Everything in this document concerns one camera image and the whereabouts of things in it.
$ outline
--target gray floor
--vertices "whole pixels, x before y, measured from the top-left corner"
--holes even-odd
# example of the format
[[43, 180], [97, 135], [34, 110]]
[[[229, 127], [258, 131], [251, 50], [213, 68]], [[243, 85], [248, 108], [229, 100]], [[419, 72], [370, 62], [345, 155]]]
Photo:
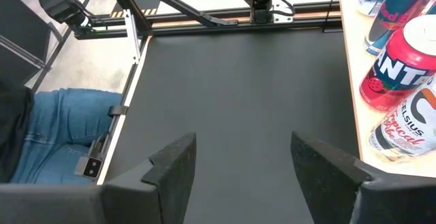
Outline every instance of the gray floor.
[[[37, 0], [23, 0], [46, 22], [51, 21], [39, 6]], [[329, 0], [296, 0], [329, 1]], [[114, 7], [115, 0], [91, 0], [87, 9], [94, 14], [107, 14]], [[65, 25], [54, 22], [61, 33]], [[50, 43], [49, 53], [57, 45]], [[60, 88], [89, 88], [121, 92], [131, 67], [127, 38], [78, 41], [72, 35], [52, 65], [38, 91], [51, 91]], [[32, 86], [36, 77], [28, 82]]]

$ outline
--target can lid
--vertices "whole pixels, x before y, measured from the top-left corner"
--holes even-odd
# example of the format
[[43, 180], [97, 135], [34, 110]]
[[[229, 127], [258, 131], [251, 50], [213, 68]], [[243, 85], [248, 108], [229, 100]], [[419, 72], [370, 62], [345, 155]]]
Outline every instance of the can lid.
[[404, 38], [415, 50], [436, 56], [436, 15], [410, 20], [404, 27]]

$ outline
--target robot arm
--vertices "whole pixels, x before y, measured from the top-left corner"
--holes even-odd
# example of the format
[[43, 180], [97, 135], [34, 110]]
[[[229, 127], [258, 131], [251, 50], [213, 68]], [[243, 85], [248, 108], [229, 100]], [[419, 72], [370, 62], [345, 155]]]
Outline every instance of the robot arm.
[[91, 31], [93, 22], [79, 0], [39, 0], [44, 11], [59, 23], [66, 23], [76, 35]]

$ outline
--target metal bracket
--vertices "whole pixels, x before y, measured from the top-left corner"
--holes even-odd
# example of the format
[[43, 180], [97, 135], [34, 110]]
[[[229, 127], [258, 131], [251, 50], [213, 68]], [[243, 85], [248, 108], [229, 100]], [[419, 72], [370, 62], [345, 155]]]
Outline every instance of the metal bracket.
[[[295, 12], [292, 12], [292, 10], [282, 1], [280, 0], [272, 0], [272, 7], [271, 11], [280, 11], [288, 14], [295, 14]], [[294, 17], [293, 16], [284, 16], [281, 14], [272, 14], [274, 23], [284, 23], [284, 22], [293, 22]]]
[[138, 64], [139, 58], [141, 56], [138, 44], [138, 33], [136, 31], [135, 18], [133, 14], [131, 14], [130, 10], [124, 10], [124, 21], [127, 30], [127, 38], [131, 42], [131, 46], [133, 48], [131, 51], [134, 54], [134, 63]]
[[108, 133], [104, 133], [96, 140], [93, 140], [88, 155], [81, 156], [77, 162], [75, 175], [86, 178], [97, 179], [103, 165], [102, 149]]

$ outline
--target blue jeans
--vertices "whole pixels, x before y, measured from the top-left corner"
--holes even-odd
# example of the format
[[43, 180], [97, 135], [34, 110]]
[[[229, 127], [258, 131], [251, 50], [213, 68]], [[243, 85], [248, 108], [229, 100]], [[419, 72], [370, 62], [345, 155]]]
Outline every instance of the blue jeans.
[[107, 131], [110, 106], [121, 95], [87, 89], [61, 89], [35, 95], [20, 161], [11, 183], [87, 184], [74, 175], [91, 142]]

